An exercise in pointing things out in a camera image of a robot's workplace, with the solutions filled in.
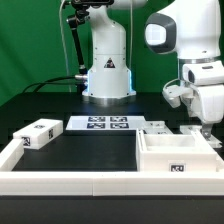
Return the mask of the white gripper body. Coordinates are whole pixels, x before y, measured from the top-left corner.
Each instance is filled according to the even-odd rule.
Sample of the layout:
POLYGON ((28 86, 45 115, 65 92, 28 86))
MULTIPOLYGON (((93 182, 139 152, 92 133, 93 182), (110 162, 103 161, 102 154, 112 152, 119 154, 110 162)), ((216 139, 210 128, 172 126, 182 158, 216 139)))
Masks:
POLYGON ((224 66, 220 60, 184 64, 183 81, 192 91, 190 112, 204 124, 219 123, 224 118, 224 66))

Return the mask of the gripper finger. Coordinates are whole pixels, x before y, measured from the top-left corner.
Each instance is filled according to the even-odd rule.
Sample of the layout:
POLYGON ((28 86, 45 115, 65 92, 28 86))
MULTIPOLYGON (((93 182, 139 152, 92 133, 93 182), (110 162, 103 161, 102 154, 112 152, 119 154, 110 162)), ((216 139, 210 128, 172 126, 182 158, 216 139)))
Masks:
POLYGON ((209 139, 211 137, 212 125, 211 124, 203 124, 201 133, 205 139, 209 139))

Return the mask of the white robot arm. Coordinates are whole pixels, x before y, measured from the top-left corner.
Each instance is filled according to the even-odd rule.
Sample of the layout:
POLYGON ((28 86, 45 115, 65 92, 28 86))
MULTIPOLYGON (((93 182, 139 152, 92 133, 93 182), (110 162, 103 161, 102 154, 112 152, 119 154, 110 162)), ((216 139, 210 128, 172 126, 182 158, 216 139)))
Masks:
MULTIPOLYGON (((89 9, 93 65, 83 94, 94 101, 124 99, 135 92, 126 66, 126 31, 107 15, 107 7, 89 9)), ((156 54, 175 52, 178 85, 163 87, 172 107, 185 104, 202 123, 204 136, 224 119, 224 65, 220 60, 219 0, 174 0, 151 14, 144 27, 146 46, 156 54)))

